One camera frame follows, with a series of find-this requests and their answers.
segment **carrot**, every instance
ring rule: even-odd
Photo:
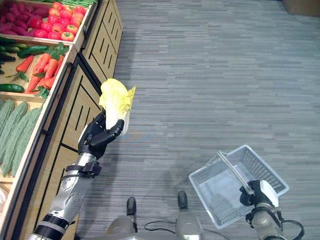
[[[57,74],[58,74],[58,72],[59,72],[59,69],[60,69],[60,67],[61,67],[61,65],[62,65],[62,62],[64,61],[64,56],[60,56],[60,59],[59,59],[59,61],[58,61],[58,67],[56,68],[56,70],[55,70],[55,73],[54,73],[54,76],[56,76]]]
[[[35,89],[38,82],[41,80],[41,77],[35,76],[35,74],[42,73],[45,69],[45,66],[48,64],[50,59],[51,59],[51,56],[48,53],[42,54],[39,61],[37,62],[37,64],[33,68],[31,80],[30,80],[29,85],[25,91],[26,93],[31,93]]]
[[[52,88],[52,85],[54,84],[56,80],[56,76],[53,76],[51,78],[48,78],[48,79],[45,79],[44,81],[44,86],[47,88],[47,89],[51,89]]]
[[[34,60],[34,56],[30,55],[28,56],[19,66],[17,66],[15,68],[16,72],[26,72],[30,66],[30,64],[32,63],[32,61]]]
[[[45,86],[45,78],[41,78],[41,79],[40,79],[40,81],[39,81],[38,84],[37,84],[37,87],[38,87],[38,86],[42,86],[42,87]]]
[[[45,72],[44,79],[50,79],[54,75],[56,69],[58,67],[58,61],[54,58],[51,58],[48,63],[48,69]]]
[[[45,65],[45,67],[43,69],[45,72],[48,70],[48,66],[49,66],[49,63],[47,65]]]

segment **floor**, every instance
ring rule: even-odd
[[[303,223],[305,240],[320,239],[320,18],[289,15],[275,0],[116,3],[124,30],[114,77],[137,90],[128,133],[100,161],[78,234],[104,234],[130,196],[140,231],[174,221],[179,190],[217,231],[188,175],[216,151],[248,144],[290,186],[284,217]],[[218,232],[257,239],[244,219]]]

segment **white plastic basket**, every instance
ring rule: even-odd
[[[218,229],[236,222],[253,206],[240,203],[240,187],[247,193],[252,180],[266,180],[278,197],[289,190],[286,182],[248,145],[229,152],[217,152],[206,166],[189,175],[197,195]]]

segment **robotic hand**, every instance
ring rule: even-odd
[[[106,112],[103,111],[83,129],[77,161],[66,167],[66,175],[49,212],[27,240],[60,240],[64,236],[83,206],[91,180],[100,174],[98,159],[105,153],[107,145],[120,135],[124,123],[120,119],[112,128],[106,129]]]
[[[304,227],[298,221],[284,220],[279,207],[276,191],[265,180],[254,180],[248,182],[254,194],[248,194],[242,186],[240,191],[240,202],[245,206],[254,205],[251,213],[245,216],[245,220],[251,228],[255,229],[259,240],[287,240],[283,232],[283,223],[292,223],[301,228],[301,232],[294,240],[300,240],[305,235]]]

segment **red potato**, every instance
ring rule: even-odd
[[[0,32],[11,31],[14,26],[12,22],[3,23],[0,25]]]
[[[4,5],[7,6],[8,8],[11,8],[13,4],[14,4],[13,1],[10,1],[10,0],[4,1]]]
[[[36,3],[33,4],[35,9],[45,9],[45,10],[49,10],[50,7],[48,7],[47,5],[41,4],[41,3]]]
[[[34,37],[35,36],[35,32],[37,31],[37,29],[31,29],[30,31],[27,32],[27,36],[28,37]]]
[[[18,5],[14,2],[12,3],[12,5],[9,8],[14,8],[18,10]]]
[[[16,5],[18,6],[18,10],[20,12],[22,12],[22,11],[24,11],[26,9],[26,6],[25,6],[25,4],[23,2],[18,2]]]
[[[43,8],[38,8],[32,12],[33,15],[39,15],[43,18],[47,18],[49,16],[49,11]]]
[[[19,10],[14,7],[10,7],[9,12],[12,13],[15,17],[20,15]]]
[[[23,28],[24,30],[28,31],[28,26],[27,26],[27,24],[26,24],[25,22],[20,21],[20,20],[16,20],[16,21],[14,22],[14,24],[15,24],[17,27],[21,27],[21,28]]]
[[[24,30],[22,27],[20,26],[14,26],[12,28],[12,31],[14,31],[15,33],[17,33],[20,36],[27,36],[27,31]]]
[[[14,23],[16,21],[16,16],[13,15],[11,12],[8,12],[5,15],[6,19],[8,20],[8,22]]]
[[[7,22],[6,16],[1,16],[0,23],[5,24]]]
[[[22,21],[24,23],[27,23],[29,20],[29,17],[27,15],[19,15],[16,17],[16,20]]]
[[[22,15],[27,15],[29,18],[34,16],[31,12],[28,12],[28,11],[22,11],[21,14]]]
[[[2,34],[18,35],[18,34],[15,33],[14,31],[10,31],[10,30],[3,31]]]
[[[25,5],[25,10],[29,13],[32,13],[35,10],[35,8],[33,5],[28,4],[28,5]]]
[[[0,9],[1,16],[5,16],[8,12],[9,12],[9,8],[7,8],[6,6],[1,7]]]

